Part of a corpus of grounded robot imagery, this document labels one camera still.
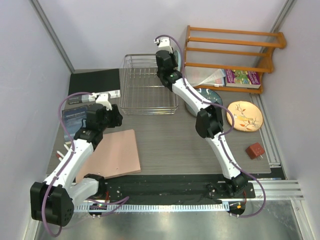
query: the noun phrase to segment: cable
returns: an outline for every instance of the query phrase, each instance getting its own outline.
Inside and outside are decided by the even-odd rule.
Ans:
[[[108,216],[110,214],[113,214],[116,210],[121,208],[121,206],[124,205],[128,200],[129,200],[129,196],[126,196],[125,198],[123,198],[123,199],[121,199],[119,201],[113,202],[113,203],[101,203],[99,201],[89,199],[89,201],[92,201],[92,202],[94,202],[96,204],[102,204],[102,205],[105,205],[105,206],[119,204],[119,206],[117,206],[115,209],[113,209],[111,211],[108,211],[108,212],[106,212],[104,214],[101,214],[100,217],[105,217],[105,216]],[[103,206],[94,206],[94,207],[98,208],[98,209],[107,209],[106,207],[103,207]]]
[[[228,158],[229,162],[236,168],[238,169],[240,172],[244,173],[245,175],[247,175],[248,177],[252,178],[254,181],[256,181],[258,183],[258,185],[260,186],[261,190],[262,190],[262,193],[263,193],[263,203],[262,203],[262,206],[260,207],[260,209],[255,212],[255,213],[252,213],[252,214],[249,214],[249,215],[236,215],[236,214],[232,214],[233,216],[235,217],[239,217],[239,218],[250,218],[250,217],[253,217],[253,216],[256,216],[258,215],[265,207],[266,205],[266,201],[267,201],[267,197],[266,197],[266,192],[265,192],[265,189],[264,187],[262,186],[262,184],[260,183],[260,181],[252,176],[250,173],[246,172],[245,170],[243,170],[242,168],[240,168],[239,166],[237,166],[231,159],[231,157],[228,155],[227,151],[226,151],[226,148],[224,146],[224,143],[221,139],[221,136],[224,136],[224,135],[227,135],[229,134],[233,129],[234,129],[234,126],[235,126],[235,118],[234,116],[232,115],[232,113],[229,111],[229,109],[227,109],[225,106],[222,106],[220,104],[216,104],[216,103],[213,103],[213,102],[205,102],[203,101],[200,97],[198,97],[190,88],[189,86],[187,86],[187,82],[186,82],[186,79],[185,79],[185,60],[184,60],[184,57],[185,55],[183,54],[184,52],[182,51],[182,48],[179,44],[179,42],[172,36],[170,35],[166,35],[166,34],[163,34],[163,35],[159,35],[158,37],[155,38],[155,40],[157,40],[158,38],[161,38],[161,37],[166,37],[166,38],[170,38],[172,39],[175,44],[177,45],[177,47],[179,48],[179,51],[180,51],[180,55],[181,55],[181,74],[182,74],[182,80],[183,80],[183,84],[185,86],[185,88],[197,99],[199,100],[200,102],[204,103],[204,104],[209,104],[209,105],[212,105],[214,107],[219,107],[219,108],[222,108],[223,110],[225,110],[230,116],[231,116],[231,128],[226,131],[226,132],[223,132],[221,133],[219,136],[218,136],[218,140],[220,141],[221,143],[221,146],[222,146],[222,149],[226,155],[226,157]]]
[[[71,153],[68,157],[68,159],[65,161],[65,163],[63,164],[63,166],[60,168],[60,170],[56,173],[56,176],[54,176],[52,178],[52,181],[51,183],[49,184],[48,188],[46,189],[45,191],[45,194],[44,194],[44,197],[43,197],[43,200],[42,200],[42,206],[41,206],[41,217],[42,217],[42,221],[43,221],[43,225],[44,225],[44,228],[45,230],[54,238],[58,237],[62,231],[62,226],[60,226],[59,230],[57,233],[53,233],[51,231],[51,229],[49,228],[48,226],[48,222],[47,222],[47,219],[46,219],[46,204],[47,204],[47,199],[48,199],[48,196],[49,196],[49,193],[50,193],[50,190],[52,189],[52,186],[53,184],[55,183],[55,181],[59,178],[59,175],[62,173],[62,171],[66,168],[66,166],[68,165],[68,163],[70,162],[70,160],[72,159],[73,155],[74,155],[74,152],[75,152],[75,143],[74,143],[74,139],[71,137],[70,133],[68,132],[64,122],[63,122],[63,119],[62,119],[62,116],[61,116],[61,108],[62,108],[62,105],[64,104],[64,102],[66,100],[68,100],[69,98],[73,97],[73,96],[77,96],[77,95],[92,95],[92,93],[90,92],[76,92],[76,93],[73,93],[73,94],[70,94],[69,96],[67,96],[60,104],[59,104],[59,107],[58,107],[58,118],[59,118],[59,121],[60,121],[60,125],[62,126],[64,132],[67,134],[68,138],[70,139],[71,141]]]
[[[105,203],[107,203],[108,202],[108,200],[109,200],[109,191],[106,191],[106,197],[105,197]]]
[[[97,200],[93,200],[93,199],[87,199],[87,200],[88,200],[88,201],[91,201],[91,202],[93,202],[93,203],[95,203],[95,204],[102,204],[102,205],[107,206],[107,205],[116,205],[116,204],[120,204],[120,203],[122,203],[123,201],[128,201],[128,200],[129,200],[129,197],[128,197],[128,196],[126,196],[125,198],[123,198],[123,199],[121,199],[121,200],[119,200],[119,201],[110,202],[110,203],[106,203],[106,202],[101,203],[101,202],[99,202],[99,201],[97,201]]]
[[[247,194],[246,194],[246,191],[245,190],[243,190],[243,196],[244,196],[244,205],[246,205],[246,203],[247,203]]]

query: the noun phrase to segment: stainless steel floor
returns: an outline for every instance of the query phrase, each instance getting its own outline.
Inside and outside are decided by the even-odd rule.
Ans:
[[[261,201],[249,201],[245,214]],[[268,201],[255,217],[235,218],[227,212],[120,213],[92,219],[75,213],[59,240],[302,240],[291,201]],[[41,223],[36,240],[51,239]]]
[[[219,91],[223,105],[234,101],[251,101],[248,93]],[[66,105],[74,108],[80,104]],[[224,129],[230,125],[223,113]],[[172,115],[125,115],[122,126],[109,128],[105,133],[135,130],[138,154],[143,175],[161,174],[221,174],[222,170],[213,150],[198,136],[195,130],[196,118],[185,108],[179,98],[179,106]],[[268,158],[251,160],[246,148],[258,142],[263,146],[259,131],[232,131],[226,136],[227,143],[238,164],[249,173],[270,173]],[[60,127],[47,173],[50,174],[59,164],[56,151],[65,153],[63,130]]]

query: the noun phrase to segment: red block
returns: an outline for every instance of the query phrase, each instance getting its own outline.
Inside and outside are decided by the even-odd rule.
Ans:
[[[264,148],[258,142],[249,146],[245,151],[251,159],[256,159],[265,153]]]

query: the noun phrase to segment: white wall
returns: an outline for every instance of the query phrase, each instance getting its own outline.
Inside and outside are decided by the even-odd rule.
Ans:
[[[70,73],[28,0],[0,1],[0,239],[21,240]]]
[[[285,0],[39,2],[74,68],[103,69],[122,67],[126,54],[155,53],[160,34],[184,44],[187,25],[268,32]]]
[[[320,238],[320,1],[297,1],[281,32],[287,47],[273,55],[263,101],[287,174],[298,179]]]

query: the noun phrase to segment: wire dish rack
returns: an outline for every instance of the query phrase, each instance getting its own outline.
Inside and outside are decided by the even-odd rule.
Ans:
[[[174,114],[178,96],[157,76],[155,54],[128,54],[121,76],[120,108],[125,114]]]

